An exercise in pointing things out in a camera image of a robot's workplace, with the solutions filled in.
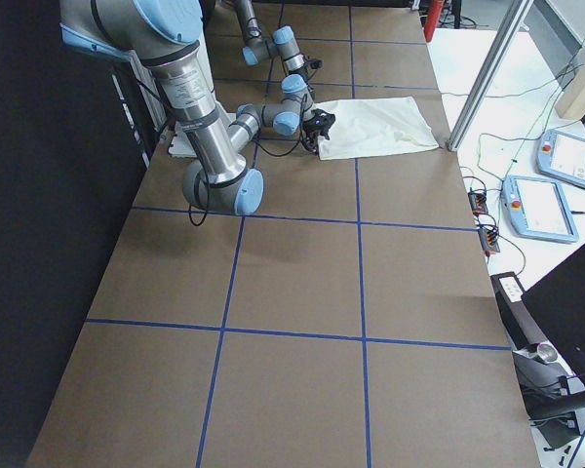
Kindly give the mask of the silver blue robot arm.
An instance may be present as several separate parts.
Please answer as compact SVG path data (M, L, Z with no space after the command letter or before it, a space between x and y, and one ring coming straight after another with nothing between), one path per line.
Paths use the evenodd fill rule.
M312 60L300 50L292 28L284 25L272 34L264 34L252 1L233 1L232 4L245 43L242 56L246 65L256 66L267 60L280 58L286 75L299 75L314 98L315 90L310 85L309 73Z
M196 155L182 181L192 207L233 215L258 209L263 176L240 152L263 128L297 136L309 152L317 152L319 139L329 135L335 117L316 106L309 84L309 69L320 63L300 51L289 26L264 35L250 1L234 4L245 62L257 65L280 58L287 75L280 102L245 104L235 118L215 98L199 2L62 1L59 6L66 45L109 59L127 60L135 54L162 88Z

